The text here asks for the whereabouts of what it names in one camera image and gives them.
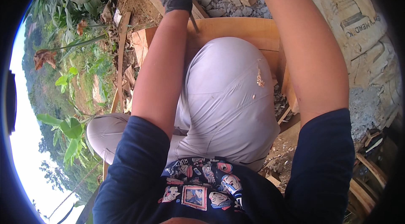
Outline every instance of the vegetation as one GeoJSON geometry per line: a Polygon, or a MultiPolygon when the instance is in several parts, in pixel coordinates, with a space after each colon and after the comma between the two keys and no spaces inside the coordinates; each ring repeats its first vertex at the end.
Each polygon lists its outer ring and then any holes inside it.
{"type": "Polygon", "coordinates": [[[87,123],[108,112],[115,92],[110,21],[111,0],[34,0],[25,16],[22,66],[43,135],[39,152],[49,152],[56,162],[43,161],[39,169],[54,190],[75,189],[82,202],[93,195],[102,174],[102,159],[87,140],[87,123]],[[44,63],[35,70],[39,49],[56,51],[55,68],[44,63]]]}

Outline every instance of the cement bag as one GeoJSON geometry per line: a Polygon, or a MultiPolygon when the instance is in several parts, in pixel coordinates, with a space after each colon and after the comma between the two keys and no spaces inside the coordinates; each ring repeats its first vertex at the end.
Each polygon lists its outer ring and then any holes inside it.
{"type": "Polygon", "coordinates": [[[390,126],[400,109],[402,84],[398,58],[386,35],[351,61],[349,85],[353,139],[367,128],[390,126]]]}
{"type": "Polygon", "coordinates": [[[313,0],[313,2],[335,35],[350,72],[351,60],[370,49],[385,34],[387,30],[385,20],[379,14],[372,17],[375,12],[373,6],[364,4],[363,1],[360,3],[364,14],[354,0],[313,0]]]}

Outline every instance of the sky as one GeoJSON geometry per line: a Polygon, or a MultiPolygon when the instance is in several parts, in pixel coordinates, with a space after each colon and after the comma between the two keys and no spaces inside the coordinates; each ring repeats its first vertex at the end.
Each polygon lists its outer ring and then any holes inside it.
{"type": "MultiPolygon", "coordinates": [[[[13,54],[11,57],[10,70],[15,74],[15,84],[17,87],[17,119],[15,122],[15,132],[10,136],[13,159],[18,176],[24,187],[29,200],[35,200],[36,208],[43,215],[50,216],[53,210],[71,193],[52,190],[52,184],[47,184],[44,178],[45,172],[39,170],[43,160],[46,160],[51,167],[57,164],[50,160],[49,152],[40,153],[38,144],[42,135],[38,121],[32,110],[28,99],[27,80],[22,69],[22,58],[24,56],[24,32],[25,23],[20,25],[17,36],[13,44],[13,54]]],[[[71,195],[50,220],[44,219],[45,223],[58,223],[71,209],[73,203],[78,201],[76,196],[71,195]]],[[[72,213],[63,224],[76,223],[78,216],[84,206],[74,207],[72,213]]]]}

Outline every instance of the gravel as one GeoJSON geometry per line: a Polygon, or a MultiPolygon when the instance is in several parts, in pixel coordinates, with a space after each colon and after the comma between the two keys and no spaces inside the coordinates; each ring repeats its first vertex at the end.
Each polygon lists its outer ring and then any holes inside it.
{"type": "Polygon", "coordinates": [[[228,0],[197,0],[202,8],[211,17],[223,16],[223,17],[253,17],[253,18],[265,18],[271,19],[271,13],[267,8],[265,0],[256,0],[256,4],[252,6],[236,6],[228,0]]]}

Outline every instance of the shirt sleeve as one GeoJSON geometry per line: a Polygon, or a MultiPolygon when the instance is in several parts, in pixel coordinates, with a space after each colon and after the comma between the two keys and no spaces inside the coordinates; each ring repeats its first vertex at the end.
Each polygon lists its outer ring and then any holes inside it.
{"type": "Polygon", "coordinates": [[[94,203],[94,223],[119,219],[157,183],[169,147],[169,137],[159,127],[137,116],[129,118],[94,203]]]}
{"type": "Polygon", "coordinates": [[[285,194],[302,221],[343,222],[354,165],[350,131],[348,109],[320,115],[302,127],[285,194]]]}

